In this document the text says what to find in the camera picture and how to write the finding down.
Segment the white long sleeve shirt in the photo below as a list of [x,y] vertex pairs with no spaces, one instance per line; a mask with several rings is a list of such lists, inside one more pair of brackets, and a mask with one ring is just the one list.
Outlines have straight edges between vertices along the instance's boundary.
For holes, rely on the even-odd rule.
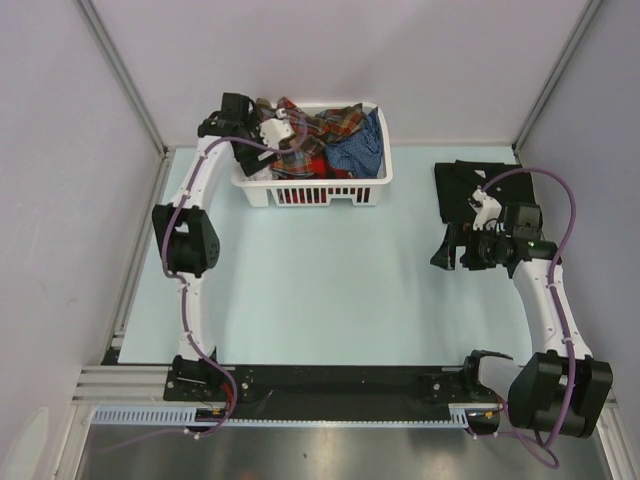
[[270,169],[263,169],[253,175],[246,176],[246,181],[272,181],[274,179],[273,172]]

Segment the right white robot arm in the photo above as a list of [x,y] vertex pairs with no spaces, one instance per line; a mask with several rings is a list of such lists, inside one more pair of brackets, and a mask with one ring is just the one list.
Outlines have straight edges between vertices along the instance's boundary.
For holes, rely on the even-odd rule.
[[484,401],[495,393],[513,426],[586,438],[595,430],[613,383],[610,365],[594,359],[578,332],[564,291],[558,247],[542,235],[536,204],[506,206],[481,192],[468,200],[470,221],[450,221],[432,265],[451,271],[502,266],[524,307],[532,357],[519,365],[507,354],[473,351],[461,376],[463,393]]

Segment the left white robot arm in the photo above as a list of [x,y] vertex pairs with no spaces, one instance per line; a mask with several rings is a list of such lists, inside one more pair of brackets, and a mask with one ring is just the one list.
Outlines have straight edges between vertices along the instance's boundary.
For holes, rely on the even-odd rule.
[[293,133],[286,111],[267,113],[249,97],[226,93],[221,107],[197,129],[193,163],[175,195],[152,210],[164,275],[177,282],[181,337],[164,397],[169,401],[231,395],[231,380],[216,361],[204,327],[206,275],[218,263],[221,244],[207,213],[222,168],[238,164],[247,175],[268,167]]

